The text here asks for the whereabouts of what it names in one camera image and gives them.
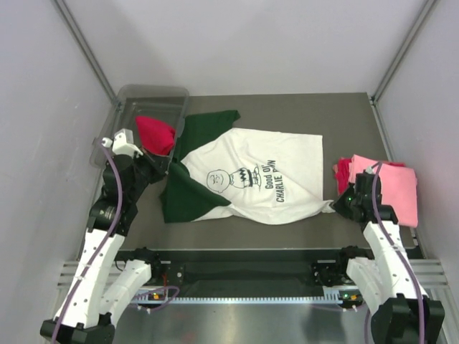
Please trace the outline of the pink t-shirt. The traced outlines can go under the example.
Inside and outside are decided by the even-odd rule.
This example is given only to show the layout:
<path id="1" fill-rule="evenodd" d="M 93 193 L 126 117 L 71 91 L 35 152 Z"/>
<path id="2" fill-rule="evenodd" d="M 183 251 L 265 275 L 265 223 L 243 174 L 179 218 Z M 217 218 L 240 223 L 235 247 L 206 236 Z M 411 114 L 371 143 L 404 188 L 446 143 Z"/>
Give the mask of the pink t-shirt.
<path id="1" fill-rule="evenodd" d="M 412 168 L 383 163 L 379 172 L 382 204 L 390 205 L 401 226 L 416 228 L 417 177 Z"/>

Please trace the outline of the white and green t-shirt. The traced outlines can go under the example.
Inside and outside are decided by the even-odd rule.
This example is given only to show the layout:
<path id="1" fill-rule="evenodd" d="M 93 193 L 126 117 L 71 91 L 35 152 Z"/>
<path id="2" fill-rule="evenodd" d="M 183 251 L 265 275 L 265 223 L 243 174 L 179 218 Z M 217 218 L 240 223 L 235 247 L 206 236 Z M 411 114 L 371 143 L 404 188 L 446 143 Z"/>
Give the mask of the white and green t-shirt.
<path id="1" fill-rule="evenodd" d="M 160 196 L 164 221 L 231 216 L 283 225 L 331 213 L 320 135 L 236 128 L 236 110 L 189 115 Z"/>

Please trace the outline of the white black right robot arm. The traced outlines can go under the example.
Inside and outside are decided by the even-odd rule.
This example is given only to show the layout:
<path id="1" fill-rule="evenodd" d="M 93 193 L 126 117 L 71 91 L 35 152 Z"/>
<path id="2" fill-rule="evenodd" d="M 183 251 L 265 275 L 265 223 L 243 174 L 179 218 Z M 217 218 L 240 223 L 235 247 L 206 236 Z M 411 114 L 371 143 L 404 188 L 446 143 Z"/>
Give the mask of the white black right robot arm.
<path id="1" fill-rule="evenodd" d="M 421 286 L 402 244 L 399 220 L 382 202 L 379 174 L 356 175 L 332 204 L 336 213 L 356 222 L 370 246 L 340 251 L 336 278 L 354 283 L 369 311 L 366 327 L 375 343 L 436 343 L 445 319 L 441 302 Z"/>

